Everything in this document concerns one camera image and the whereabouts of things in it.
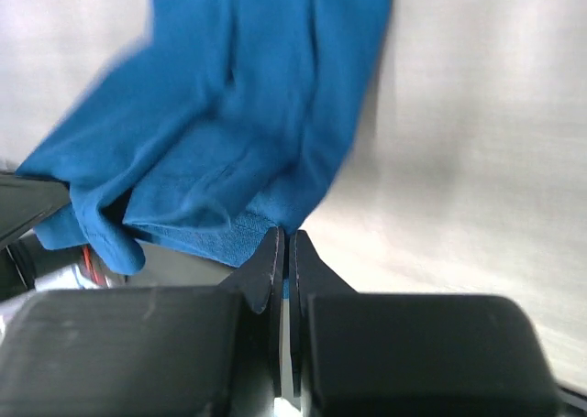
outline blue towel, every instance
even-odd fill
[[[237,267],[293,232],[355,135],[391,0],[153,0],[150,41],[19,167],[67,182],[36,228],[132,275],[139,241]]]

